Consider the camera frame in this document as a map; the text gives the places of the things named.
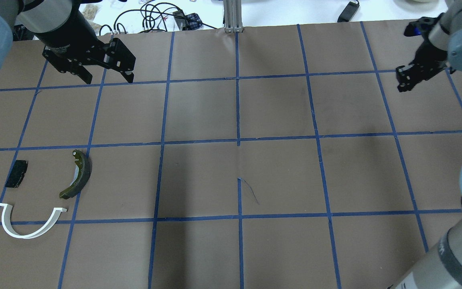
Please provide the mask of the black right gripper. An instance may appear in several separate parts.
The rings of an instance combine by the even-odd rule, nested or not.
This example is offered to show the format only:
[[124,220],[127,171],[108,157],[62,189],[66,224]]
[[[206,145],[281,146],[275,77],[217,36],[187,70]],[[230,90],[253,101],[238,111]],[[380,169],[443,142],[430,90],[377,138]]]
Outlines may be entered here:
[[447,51],[434,46],[420,46],[409,65],[396,67],[397,90],[410,92],[421,80],[429,80],[447,68]]

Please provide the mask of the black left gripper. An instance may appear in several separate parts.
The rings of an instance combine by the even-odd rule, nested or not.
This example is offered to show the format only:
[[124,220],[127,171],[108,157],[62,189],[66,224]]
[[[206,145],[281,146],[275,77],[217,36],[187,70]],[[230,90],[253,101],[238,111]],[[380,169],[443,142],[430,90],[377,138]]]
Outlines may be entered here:
[[135,55],[120,38],[108,43],[95,41],[85,47],[68,45],[60,48],[44,47],[44,58],[59,72],[71,73],[85,84],[92,83],[92,74],[85,68],[97,65],[121,73],[127,83],[134,82]]

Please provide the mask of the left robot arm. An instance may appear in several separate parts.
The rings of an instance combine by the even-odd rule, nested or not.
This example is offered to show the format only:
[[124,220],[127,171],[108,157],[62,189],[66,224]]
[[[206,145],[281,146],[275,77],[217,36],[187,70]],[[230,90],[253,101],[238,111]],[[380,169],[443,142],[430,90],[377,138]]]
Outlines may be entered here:
[[15,27],[21,25],[44,44],[43,57],[59,72],[91,84],[86,66],[117,71],[134,81],[136,57],[118,38],[99,40],[79,10],[91,0],[0,0],[0,69],[11,49]]

